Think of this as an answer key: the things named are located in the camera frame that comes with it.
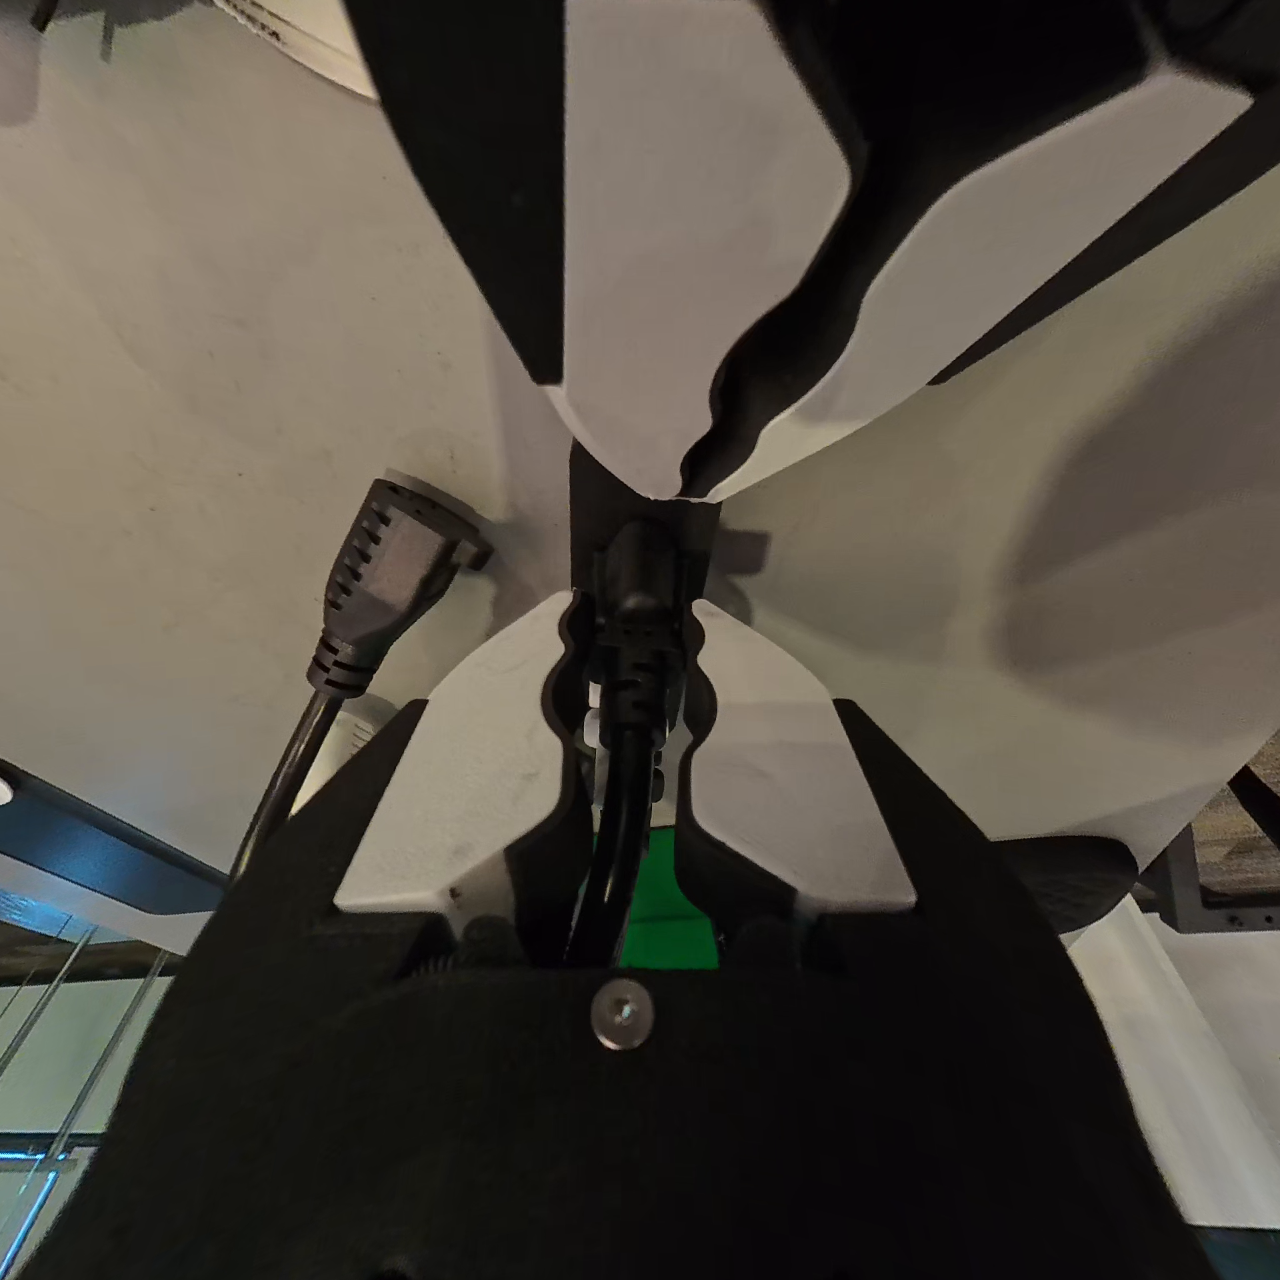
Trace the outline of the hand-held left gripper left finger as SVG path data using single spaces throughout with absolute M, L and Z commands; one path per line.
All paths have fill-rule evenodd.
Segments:
M 568 624 L 587 617 L 578 590 L 554 592 L 433 688 L 334 894 L 342 913 L 568 933 L 594 841 L 565 726 L 584 705 Z

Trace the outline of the instruction sign on acrylic stand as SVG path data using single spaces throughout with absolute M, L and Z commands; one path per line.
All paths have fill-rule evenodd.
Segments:
M 214 3 L 214 6 L 310 73 L 379 101 L 344 3 Z

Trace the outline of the black power plug with cable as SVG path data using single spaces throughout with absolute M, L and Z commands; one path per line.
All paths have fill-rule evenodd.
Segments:
M 655 780 L 685 675 L 685 558 L 655 519 L 625 524 L 596 562 L 598 745 L 606 782 L 594 859 L 570 925 L 565 965 L 613 967 L 642 860 Z

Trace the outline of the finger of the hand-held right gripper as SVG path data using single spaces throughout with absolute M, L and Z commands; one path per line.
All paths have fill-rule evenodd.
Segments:
M 627 486 L 679 494 L 722 361 L 798 288 L 848 191 L 757 3 L 568 3 L 550 397 Z
M 877 269 L 833 366 L 688 491 L 728 499 L 905 404 L 1251 106 L 1246 89 L 1155 68 L 957 179 Z

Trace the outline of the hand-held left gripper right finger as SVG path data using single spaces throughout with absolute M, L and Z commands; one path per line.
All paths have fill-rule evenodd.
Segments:
M 823 682 L 707 598 L 690 624 L 675 865 L 717 942 L 760 922 L 911 912 L 918 888 Z

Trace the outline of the green plastic bin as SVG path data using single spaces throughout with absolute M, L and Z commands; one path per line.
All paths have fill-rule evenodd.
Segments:
M 629 968 L 717 968 L 712 922 L 679 888 L 675 870 L 675 827 L 650 833 L 621 942 L 620 967 Z

